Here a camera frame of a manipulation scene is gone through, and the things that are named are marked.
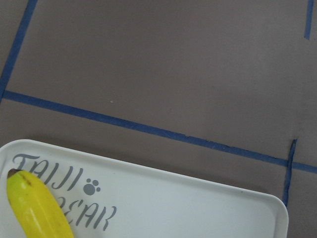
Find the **white rectangular plate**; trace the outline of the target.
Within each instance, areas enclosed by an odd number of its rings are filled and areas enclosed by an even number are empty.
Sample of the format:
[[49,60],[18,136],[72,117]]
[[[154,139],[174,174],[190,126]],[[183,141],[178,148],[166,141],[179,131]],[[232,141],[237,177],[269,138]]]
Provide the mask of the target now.
[[50,189],[77,238],[284,238],[288,212],[269,194],[33,140],[0,149],[0,235],[25,236],[6,197],[12,169]]

